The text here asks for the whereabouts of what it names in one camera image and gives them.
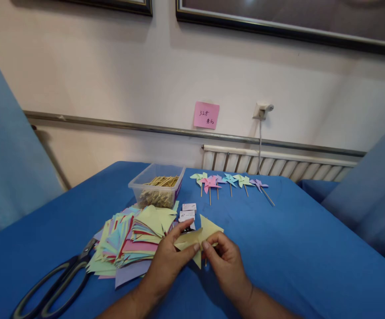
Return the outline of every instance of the radiator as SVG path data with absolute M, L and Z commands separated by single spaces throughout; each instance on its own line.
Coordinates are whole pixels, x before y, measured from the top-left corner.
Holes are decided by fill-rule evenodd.
M 334 158 L 293 155 L 280 152 L 259 151 L 203 145 L 203 169 L 256 175 L 284 176 L 295 183 L 302 179 L 340 182 L 354 168 L 360 158 L 340 160 Z

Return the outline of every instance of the framed picture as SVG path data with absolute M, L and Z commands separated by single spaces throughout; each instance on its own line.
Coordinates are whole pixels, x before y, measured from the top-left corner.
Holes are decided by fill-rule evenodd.
M 151 0 L 63 0 L 78 4 L 87 4 L 113 10 L 127 11 L 145 16 L 153 16 Z
M 385 54 L 385 0 L 176 0 L 176 17 Z

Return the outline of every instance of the wall socket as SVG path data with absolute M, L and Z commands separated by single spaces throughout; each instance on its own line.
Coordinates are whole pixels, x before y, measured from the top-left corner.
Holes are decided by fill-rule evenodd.
M 254 108 L 253 118 L 263 121 L 266 119 L 267 113 L 273 110 L 272 104 L 256 103 Z

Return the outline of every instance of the blue curtain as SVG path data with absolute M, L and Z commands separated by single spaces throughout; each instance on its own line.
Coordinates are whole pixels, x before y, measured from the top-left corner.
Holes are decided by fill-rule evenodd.
M 385 257 L 385 135 L 321 204 Z
M 62 192 L 48 156 L 0 72 L 0 230 Z

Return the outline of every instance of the metal rail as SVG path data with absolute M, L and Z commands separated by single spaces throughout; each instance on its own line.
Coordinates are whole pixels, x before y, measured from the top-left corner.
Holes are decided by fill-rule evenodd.
M 164 126 L 101 120 L 101 119 L 95 119 L 90 117 L 77 117 L 77 116 L 71 116 L 71 115 L 60 115 L 60 114 L 54 114 L 54 113 L 44 113 L 44 112 L 34 112 L 34 111 L 24 111 L 24 114 L 26 115 L 27 118 L 35 119 L 35 120 L 84 124 L 84 125 L 101 126 L 101 127 L 108 127 L 108 128 L 129 129 L 134 131 L 154 132 L 154 133 L 162 133 L 162 134 L 205 138 L 210 140 L 224 140 L 228 142 L 259 145 L 259 139 L 254 137 L 245 137 L 245 136 L 228 135 L 228 134 L 203 132 L 203 131 L 193 131 L 193 130 L 187 130 L 182 128 L 169 128 Z M 341 149 L 341 148 L 329 148 L 324 146 L 306 145 L 306 144 L 299 144 L 299 143 L 281 142 L 276 140 L 262 139 L 262 145 L 274 146 L 274 147 L 280 147 L 280 148 L 298 149 L 298 150 L 310 151 L 310 152 L 322 152 L 322 153 L 330 153 L 330 154 L 356 156 L 356 157 L 363 157 L 366 154 L 365 152 L 361 152 L 361 151 L 353 151 L 353 150 L 347 150 L 347 149 Z

